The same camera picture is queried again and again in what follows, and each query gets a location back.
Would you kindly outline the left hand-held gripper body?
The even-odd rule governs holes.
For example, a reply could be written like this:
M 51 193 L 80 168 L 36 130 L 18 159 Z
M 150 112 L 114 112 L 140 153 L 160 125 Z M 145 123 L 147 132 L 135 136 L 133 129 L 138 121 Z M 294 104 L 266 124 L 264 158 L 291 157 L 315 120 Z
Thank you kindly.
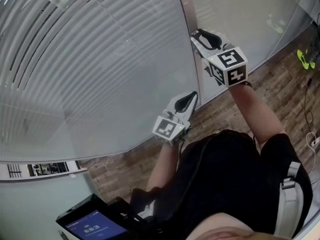
M 179 113 L 165 110 L 155 121 L 152 133 L 160 142 L 173 147 L 191 128 L 192 112 Z

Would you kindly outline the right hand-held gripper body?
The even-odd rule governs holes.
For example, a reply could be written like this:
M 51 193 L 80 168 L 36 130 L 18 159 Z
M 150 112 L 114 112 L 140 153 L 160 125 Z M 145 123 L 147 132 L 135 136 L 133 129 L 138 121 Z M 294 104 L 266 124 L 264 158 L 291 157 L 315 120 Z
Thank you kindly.
M 229 49 L 204 49 L 203 63 L 208 75 L 219 86 L 229 88 L 248 80 L 248 60 L 240 47 Z

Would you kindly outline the person's right forearm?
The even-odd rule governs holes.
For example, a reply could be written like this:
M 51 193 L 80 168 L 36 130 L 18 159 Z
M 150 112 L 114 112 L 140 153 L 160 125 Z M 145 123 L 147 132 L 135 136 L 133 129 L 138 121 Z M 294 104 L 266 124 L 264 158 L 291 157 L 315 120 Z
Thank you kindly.
M 273 136 L 285 133 L 276 114 L 249 85 L 237 84 L 228 90 L 260 148 Z

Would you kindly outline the person's left forearm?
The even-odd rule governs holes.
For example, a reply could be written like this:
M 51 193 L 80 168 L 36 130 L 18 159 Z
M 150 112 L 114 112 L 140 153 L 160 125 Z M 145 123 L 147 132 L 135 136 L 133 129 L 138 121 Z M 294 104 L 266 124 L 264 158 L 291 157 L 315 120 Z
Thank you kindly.
M 153 188 L 163 188 L 174 176 L 179 158 L 179 144 L 169 146 L 164 144 L 160 150 L 156 164 L 147 182 L 146 191 Z

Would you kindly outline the person's black shirt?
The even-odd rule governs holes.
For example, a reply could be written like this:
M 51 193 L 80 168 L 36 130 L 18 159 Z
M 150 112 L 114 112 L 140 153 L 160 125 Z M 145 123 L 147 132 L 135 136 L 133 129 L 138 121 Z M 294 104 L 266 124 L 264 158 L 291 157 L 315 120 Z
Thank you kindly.
M 137 213 L 153 204 L 154 221 L 168 240 L 186 240 L 204 219 L 219 213 L 273 234 L 282 181 L 298 161 L 284 133 L 258 151 L 246 133 L 223 130 L 189 144 L 172 179 L 150 191 L 134 189 L 130 204 Z

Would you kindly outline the black tablet holder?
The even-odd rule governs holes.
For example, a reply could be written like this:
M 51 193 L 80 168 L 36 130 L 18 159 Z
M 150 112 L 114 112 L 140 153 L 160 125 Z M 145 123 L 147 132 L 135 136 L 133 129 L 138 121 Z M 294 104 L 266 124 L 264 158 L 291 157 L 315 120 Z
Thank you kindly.
M 148 222 L 121 197 L 116 197 L 107 203 L 106 213 L 110 220 L 130 233 L 143 235 L 148 231 Z

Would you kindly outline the black tablet with blue screen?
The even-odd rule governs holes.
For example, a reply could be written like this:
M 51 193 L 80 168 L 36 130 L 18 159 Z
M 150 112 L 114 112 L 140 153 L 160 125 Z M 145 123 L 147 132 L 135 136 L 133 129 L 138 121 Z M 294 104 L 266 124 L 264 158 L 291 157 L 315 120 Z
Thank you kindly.
M 55 222 L 80 240 L 118 240 L 129 233 L 121 213 L 96 194 L 60 214 Z

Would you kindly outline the frosted glass door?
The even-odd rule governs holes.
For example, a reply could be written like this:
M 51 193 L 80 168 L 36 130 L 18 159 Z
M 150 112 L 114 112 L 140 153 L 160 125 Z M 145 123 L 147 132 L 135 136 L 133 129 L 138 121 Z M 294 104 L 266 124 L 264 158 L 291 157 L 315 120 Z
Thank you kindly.
M 91 194 L 87 171 L 16 182 L 0 182 L 0 240 L 78 240 L 57 217 Z

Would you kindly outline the black metal railing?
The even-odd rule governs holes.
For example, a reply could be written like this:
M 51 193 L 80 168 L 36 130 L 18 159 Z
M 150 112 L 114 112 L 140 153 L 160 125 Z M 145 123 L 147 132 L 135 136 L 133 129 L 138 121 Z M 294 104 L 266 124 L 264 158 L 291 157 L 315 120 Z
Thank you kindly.
M 7 169 L 10 178 L 16 179 L 22 177 L 22 171 L 19 164 L 8 164 Z

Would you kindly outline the grey metal window post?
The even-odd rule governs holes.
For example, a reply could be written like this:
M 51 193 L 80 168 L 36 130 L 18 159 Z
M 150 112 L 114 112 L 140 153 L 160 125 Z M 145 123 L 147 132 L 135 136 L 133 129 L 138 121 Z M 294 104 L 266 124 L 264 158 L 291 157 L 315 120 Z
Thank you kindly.
M 180 0 L 183 13 L 185 17 L 185 21 L 187 24 L 189 35 L 193 33 L 195 30 L 198 29 L 198 22 L 197 22 L 197 16 L 196 16 L 196 10 L 194 6 L 193 0 Z M 204 69 L 203 69 L 203 63 L 202 58 L 198 53 L 198 50 L 196 49 L 195 45 L 191 42 L 193 57 L 194 57 L 194 63 L 196 68 L 196 75 L 198 80 L 198 93 L 199 93 L 199 99 L 200 104 L 205 104 L 205 89 L 204 89 Z

